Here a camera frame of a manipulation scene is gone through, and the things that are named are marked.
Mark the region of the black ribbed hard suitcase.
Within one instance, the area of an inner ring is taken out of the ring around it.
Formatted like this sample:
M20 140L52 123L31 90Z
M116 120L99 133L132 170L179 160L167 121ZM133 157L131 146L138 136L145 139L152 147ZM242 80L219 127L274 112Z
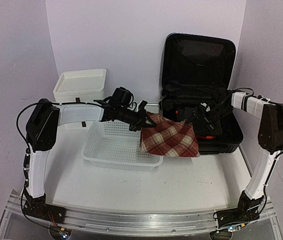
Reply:
M175 111L208 103L216 90L229 90L236 46L228 39L171 33L164 43L161 68L162 115L177 122Z

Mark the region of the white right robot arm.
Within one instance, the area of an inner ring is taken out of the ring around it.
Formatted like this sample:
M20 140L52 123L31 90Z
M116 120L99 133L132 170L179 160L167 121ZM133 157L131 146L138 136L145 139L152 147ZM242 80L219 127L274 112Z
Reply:
M276 161L283 154L283 104L256 96L248 87L223 90L221 98L213 102L197 101L189 108L187 121L193 124L201 154L229 154L239 147L244 134L234 109L259 121L257 165L240 198L242 202L259 203L266 197Z

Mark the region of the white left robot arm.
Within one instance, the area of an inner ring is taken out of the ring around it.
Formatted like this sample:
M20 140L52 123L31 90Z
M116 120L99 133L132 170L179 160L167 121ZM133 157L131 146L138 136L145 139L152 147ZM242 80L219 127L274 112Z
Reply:
M33 199L45 195L46 162L56 143L58 127L80 122L109 121L126 123L133 132L156 127L145 110L147 101L141 101L133 110L130 108L133 98L129 90L118 87L113 95L93 102L51 102L42 98L34 103L34 110L26 124L25 137L28 149L24 173L28 194Z

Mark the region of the white drawer storage box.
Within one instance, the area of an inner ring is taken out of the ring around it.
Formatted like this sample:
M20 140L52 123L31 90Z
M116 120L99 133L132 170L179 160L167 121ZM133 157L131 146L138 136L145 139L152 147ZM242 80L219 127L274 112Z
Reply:
M56 102L89 102L106 98L105 68L65 71L53 89Z

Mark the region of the orange item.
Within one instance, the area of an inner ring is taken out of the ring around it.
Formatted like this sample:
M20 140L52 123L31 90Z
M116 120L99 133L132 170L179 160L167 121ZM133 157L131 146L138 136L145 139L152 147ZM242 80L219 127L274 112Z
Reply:
M209 121L205 116L205 113L200 110L197 110L195 119L190 123L192 124L193 131L198 139L212 140L222 134L220 124Z

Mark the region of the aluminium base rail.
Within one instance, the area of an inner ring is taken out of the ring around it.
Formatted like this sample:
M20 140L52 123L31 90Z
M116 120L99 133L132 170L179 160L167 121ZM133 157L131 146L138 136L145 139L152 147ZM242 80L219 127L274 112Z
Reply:
M142 237L194 235L222 230L235 232L247 224L275 216L270 201L260 217L253 214L246 221L239 222L234 218L232 209L218 212L118 213L75 207L65 208L48 204L45 200L45 197L27 200L26 197L12 193L8 198L6 208L26 215L33 221L53 226L59 225L72 230L98 234Z

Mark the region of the white perforated plastic basket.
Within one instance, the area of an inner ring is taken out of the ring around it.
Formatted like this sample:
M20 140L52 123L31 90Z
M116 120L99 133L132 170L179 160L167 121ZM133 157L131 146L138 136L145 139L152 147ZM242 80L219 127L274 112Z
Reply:
M101 168L150 172L164 158L140 150L139 131L121 121L93 122L82 146L81 157Z

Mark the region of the dark grey dotted cloth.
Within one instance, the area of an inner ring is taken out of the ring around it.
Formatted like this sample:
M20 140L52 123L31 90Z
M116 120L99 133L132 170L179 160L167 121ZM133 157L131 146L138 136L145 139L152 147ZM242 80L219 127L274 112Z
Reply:
M182 121L186 121L187 123L191 123L198 112L198 108L197 107L179 107L176 111L176 120L178 122L182 122Z

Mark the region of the red plaid cloth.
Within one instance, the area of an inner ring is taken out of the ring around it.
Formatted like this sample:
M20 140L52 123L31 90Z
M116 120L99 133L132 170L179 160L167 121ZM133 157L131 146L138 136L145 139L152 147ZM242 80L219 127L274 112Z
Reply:
M172 158L200 156L199 144L191 123L175 122L158 113L147 113L156 123L154 128L140 131L140 151L151 155Z

